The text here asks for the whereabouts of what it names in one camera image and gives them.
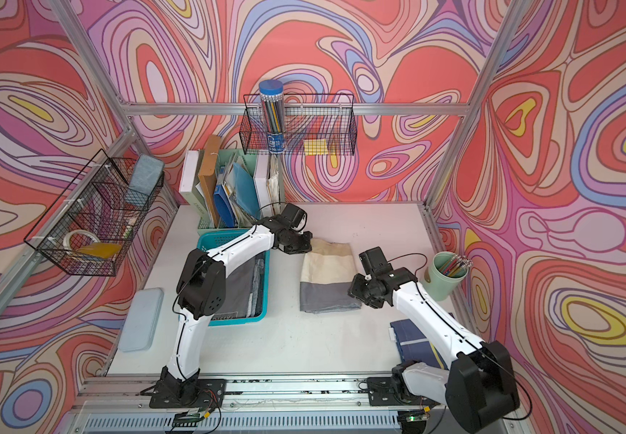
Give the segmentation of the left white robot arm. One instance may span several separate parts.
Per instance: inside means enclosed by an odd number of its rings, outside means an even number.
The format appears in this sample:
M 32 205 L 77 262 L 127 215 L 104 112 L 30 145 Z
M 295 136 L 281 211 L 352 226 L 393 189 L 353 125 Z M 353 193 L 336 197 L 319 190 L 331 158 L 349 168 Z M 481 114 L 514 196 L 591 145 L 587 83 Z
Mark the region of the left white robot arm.
M 178 399 L 195 389 L 200 354 L 213 315 L 224 305 L 226 280 L 240 266 L 269 250 L 286 254 L 312 250 L 312 233 L 305 230 L 307 213 L 286 204 L 281 213 L 264 217 L 251 229 L 209 251 L 191 251 L 177 284 L 174 305 L 179 308 L 177 338 L 162 369 L 156 389 Z

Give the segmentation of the beige and grey pillowcase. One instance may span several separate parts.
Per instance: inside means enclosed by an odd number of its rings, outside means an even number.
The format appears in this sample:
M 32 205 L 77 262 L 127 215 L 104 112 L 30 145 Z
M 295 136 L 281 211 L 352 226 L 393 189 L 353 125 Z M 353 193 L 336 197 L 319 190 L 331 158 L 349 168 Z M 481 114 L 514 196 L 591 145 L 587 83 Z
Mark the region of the beige and grey pillowcase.
M 361 302 L 348 294 L 356 274 L 349 244 L 312 239 L 301 269 L 300 310 L 322 314 L 360 309 Z

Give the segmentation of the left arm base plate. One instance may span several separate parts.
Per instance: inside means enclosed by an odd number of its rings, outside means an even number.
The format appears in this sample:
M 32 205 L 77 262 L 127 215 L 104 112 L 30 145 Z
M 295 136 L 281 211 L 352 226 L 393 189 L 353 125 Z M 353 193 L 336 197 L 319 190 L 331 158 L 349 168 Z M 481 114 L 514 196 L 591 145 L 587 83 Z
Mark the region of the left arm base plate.
M 178 381 L 167 377 L 157 382 L 149 406 L 152 409 L 213 409 L 222 405 L 225 387 L 224 379 Z

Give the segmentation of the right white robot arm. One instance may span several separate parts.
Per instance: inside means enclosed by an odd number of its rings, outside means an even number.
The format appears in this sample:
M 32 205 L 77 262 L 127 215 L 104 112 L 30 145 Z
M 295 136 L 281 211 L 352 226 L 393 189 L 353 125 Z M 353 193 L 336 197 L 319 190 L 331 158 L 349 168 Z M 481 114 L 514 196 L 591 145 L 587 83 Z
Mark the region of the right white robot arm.
M 385 404 L 387 396 L 401 404 L 421 400 L 443 404 L 468 433 L 519 408 L 517 378 L 504 345 L 469 332 L 431 299 L 414 273 L 394 268 L 381 248 L 364 251 L 359 258 L 364 270 L 354 277 L 349 296 L 373 309 L 389 305 L 403 313 L 447 365 L 441 370 L 409 361 L 396 365 L 388 378 L 367 378 L 372 405 Z

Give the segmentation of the teal plastic basket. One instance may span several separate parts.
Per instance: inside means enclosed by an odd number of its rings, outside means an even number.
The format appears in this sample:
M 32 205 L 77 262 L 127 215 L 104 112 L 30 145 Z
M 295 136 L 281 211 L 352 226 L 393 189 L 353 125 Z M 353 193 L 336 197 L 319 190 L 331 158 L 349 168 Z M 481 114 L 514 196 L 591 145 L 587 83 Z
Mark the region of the teal plastic basket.
M 226 280 L 226 301 L 211 327 L 240 326 L 261 321 L 268 307 L 270 252 L 248 260 Z

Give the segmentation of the grey pillowcase with label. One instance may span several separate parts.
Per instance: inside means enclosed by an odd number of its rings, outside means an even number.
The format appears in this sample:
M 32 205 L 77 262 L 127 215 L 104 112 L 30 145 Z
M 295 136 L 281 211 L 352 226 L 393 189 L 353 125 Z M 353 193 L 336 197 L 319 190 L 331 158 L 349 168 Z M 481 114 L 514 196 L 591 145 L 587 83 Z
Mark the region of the grey pillowcase with label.
M 226 299 L 214 320 L 240 320 L 262 313 L 265 254 L 251 258 L 226 279 Z

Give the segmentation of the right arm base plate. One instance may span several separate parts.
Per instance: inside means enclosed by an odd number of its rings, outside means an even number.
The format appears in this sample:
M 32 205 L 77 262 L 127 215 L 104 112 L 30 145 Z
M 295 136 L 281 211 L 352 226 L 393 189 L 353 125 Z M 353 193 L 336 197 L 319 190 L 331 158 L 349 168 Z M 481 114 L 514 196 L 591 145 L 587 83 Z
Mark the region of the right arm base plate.
M 428 406 L 432 409 L 439 405 L 431 399 L 411 394 L 395 377 L 368 377 L 362 383 L 361 390 L 367 393 L 371 406 Z

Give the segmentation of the navy pillowcase with yellow stripe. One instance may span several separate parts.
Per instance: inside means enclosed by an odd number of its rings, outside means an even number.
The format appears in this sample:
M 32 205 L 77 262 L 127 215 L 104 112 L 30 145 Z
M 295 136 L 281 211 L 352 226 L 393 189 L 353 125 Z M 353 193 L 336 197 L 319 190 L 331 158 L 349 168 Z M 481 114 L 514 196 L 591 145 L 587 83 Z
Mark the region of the navy pillowcase with yellow stripe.
M 431 367 L 448 370 L 437 349 L 411 320 L 392 322 L 390 336 L 396 343 L 402 363 L 422 362 Z

